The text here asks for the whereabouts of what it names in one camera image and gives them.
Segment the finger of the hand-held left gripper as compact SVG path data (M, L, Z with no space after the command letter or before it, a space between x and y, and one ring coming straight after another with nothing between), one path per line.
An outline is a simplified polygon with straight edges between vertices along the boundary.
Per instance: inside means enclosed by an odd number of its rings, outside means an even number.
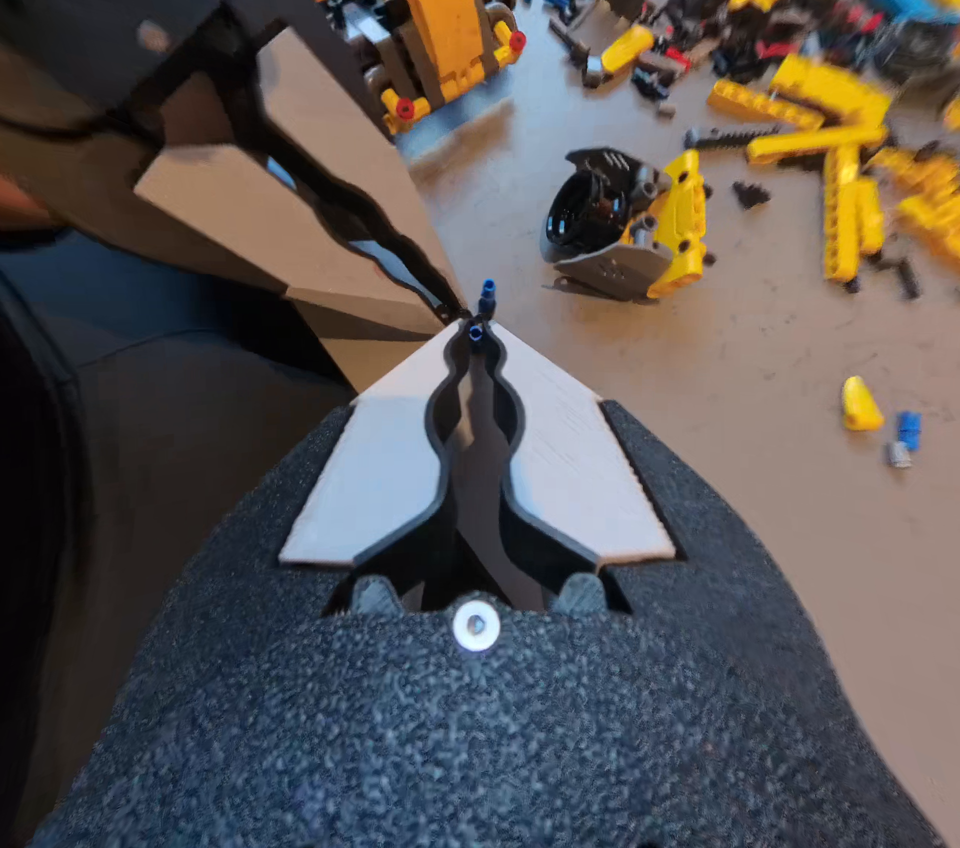
M352 255L446 324L467 302L405 163L306 41L286 26L256 52L263 144Z
M194 75L160 111L165 143L134 194L266 278L321 341L424 342L450 324L346 251L270 157L257 70Z

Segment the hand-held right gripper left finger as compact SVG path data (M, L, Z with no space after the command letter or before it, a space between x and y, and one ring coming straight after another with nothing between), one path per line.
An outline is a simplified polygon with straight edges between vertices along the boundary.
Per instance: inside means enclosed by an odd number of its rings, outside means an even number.
M279 554L353 574L437 574L454 548L446 442L471 321L450 324L354 399Z

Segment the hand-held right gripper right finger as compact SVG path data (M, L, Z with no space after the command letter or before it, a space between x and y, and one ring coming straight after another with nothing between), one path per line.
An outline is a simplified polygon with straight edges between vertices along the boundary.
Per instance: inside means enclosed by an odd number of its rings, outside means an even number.
M498 323L487 327L507 445L500 533L526 572L671 561L677 547L590 387Z

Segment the person's legs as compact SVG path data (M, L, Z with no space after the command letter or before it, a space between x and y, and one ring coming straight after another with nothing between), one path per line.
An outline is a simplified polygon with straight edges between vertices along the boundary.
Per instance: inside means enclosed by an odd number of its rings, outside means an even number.
M288 302L78 234L2 234L2 277L76 374L89 464L79 576L115 543L177 562L354 395Z

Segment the yellow grey wheel assembly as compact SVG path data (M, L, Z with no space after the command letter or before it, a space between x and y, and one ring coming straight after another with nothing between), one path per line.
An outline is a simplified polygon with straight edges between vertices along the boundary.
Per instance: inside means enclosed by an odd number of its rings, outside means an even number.
M610 146L565 159L573 171L548 208L543 235L563 282L644 303L703 277L709 190L695 150L665 168Z

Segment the yellow wedge piece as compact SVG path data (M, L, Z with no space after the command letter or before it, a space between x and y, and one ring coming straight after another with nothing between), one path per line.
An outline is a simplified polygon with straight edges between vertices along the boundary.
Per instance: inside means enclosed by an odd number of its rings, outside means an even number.
M852 375L843 382L841 412L844 427L850 432L876 432L885 424L873 393L859 375Z

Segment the pile of yellow beams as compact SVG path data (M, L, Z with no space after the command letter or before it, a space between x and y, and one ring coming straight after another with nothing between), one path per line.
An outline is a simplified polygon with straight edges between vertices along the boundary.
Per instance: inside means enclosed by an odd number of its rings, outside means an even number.
M653 30L635 24L618 36L599 57L605 76L631 74L637 90L663 109L669 94L654 84L648 96L635 83L647 74L643 65L671 62L654 54ZM749 85L718 78L706 104L736 124L774 123L783 133L755 140L743 150L752 166L781 165L813 159L822 168L822 269L825 279L851 284L861 258L882 255L885 219L876 180L866 165L887 165L902 184L920 191L919 200L939 199L958 206L951 184L955 165L920 169L889 141L887 123L894 95L877 75L856 75L837 66L793 56ZM868 164L863 160L870 156Z

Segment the dark gear rack piece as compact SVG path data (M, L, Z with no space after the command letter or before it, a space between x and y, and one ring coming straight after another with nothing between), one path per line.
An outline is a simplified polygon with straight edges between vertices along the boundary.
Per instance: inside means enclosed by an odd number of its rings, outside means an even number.
M699 152L744 149L755 140L777 136L783 132L783 127L774 123L693 127L685 132L682 144L686 150Z

